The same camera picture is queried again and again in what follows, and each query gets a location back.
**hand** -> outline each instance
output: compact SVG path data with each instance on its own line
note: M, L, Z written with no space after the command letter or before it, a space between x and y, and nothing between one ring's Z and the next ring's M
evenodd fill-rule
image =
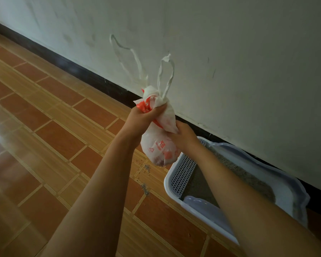
M167 132L167 135L184 154L193 159L196 150L202 146L202 144L189 125L180 121L176 121L176 125L179 133Z
M165 111L166 106L164 104L156 107L148 113L143 113L137 107L133 107L117 136L130 139L132 146L136 148L150 123Z

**white plastic bag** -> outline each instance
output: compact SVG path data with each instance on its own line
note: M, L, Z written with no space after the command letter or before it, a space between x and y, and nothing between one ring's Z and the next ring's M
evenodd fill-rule
M158 89L150 86L148 84L148 76L144 73L143 67L140 63L140 60L133 49L123 47L118 43L114 35L109 37L109 41L114 48L115 54L118 57L120 64L122 65L123 69L126 71L128 76L134 81L134 77L128 71L128 69L124 66L121 61L120 52L114 47L113 39L115 40L116 44L123 49L130 50L134 58L137 62L137 67L139 71L139 78L141 82L144 82L146 85L145 90L143 90L144 95L142 99L138 99L134 101L137 107L144 113L150 112L153 108L159 107L165 103L167 103L167 108L165 112L163 112L156 120L154 120L146 132L142 135L141 138L141 147L143 152L146 156L152 161L152 163L158 166L165 166L167 164L171 164L175 162L180 155L180 151L173 143L173 141L167 136L166 132L178 133L178 129L176 126L175 120L175 112L173 107L171 106L169 99L166 97L168 90L170 88L172 79L174 77L174 62L170 60L170 54L164 57L160 62L159 72L158 72L158 79L157 79L157 87ZM172 74L171 77L166 85L165 91L162 93L160 89L161 84L161 76L163 74L163 65L162 62L168 62L172 66Z

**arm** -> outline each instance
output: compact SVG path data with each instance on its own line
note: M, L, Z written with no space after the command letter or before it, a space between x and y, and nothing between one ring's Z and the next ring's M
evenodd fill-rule
M177 127L169 137L201 168L248 256L321 256L321 242L307 229L220 163L187 124Z
M115 256L134 149L166 105L131 110L93 177L64 217L42 256Z

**wall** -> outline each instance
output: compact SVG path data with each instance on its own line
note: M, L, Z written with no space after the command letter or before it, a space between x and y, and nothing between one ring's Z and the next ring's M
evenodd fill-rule
M170 51L179 116L321 189L321 0L0 0L0 23L137 94L109 34L153 83Z

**litter box grid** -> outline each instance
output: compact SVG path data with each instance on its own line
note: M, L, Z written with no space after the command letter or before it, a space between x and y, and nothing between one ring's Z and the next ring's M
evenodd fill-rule
M201 144L205 146L206 142L201 140ZM195 167L196 162L186 155L178 168L175 170L174 175L171 178L170 189L176 195L176 197L180 198L182 196L182 193L188 184Z

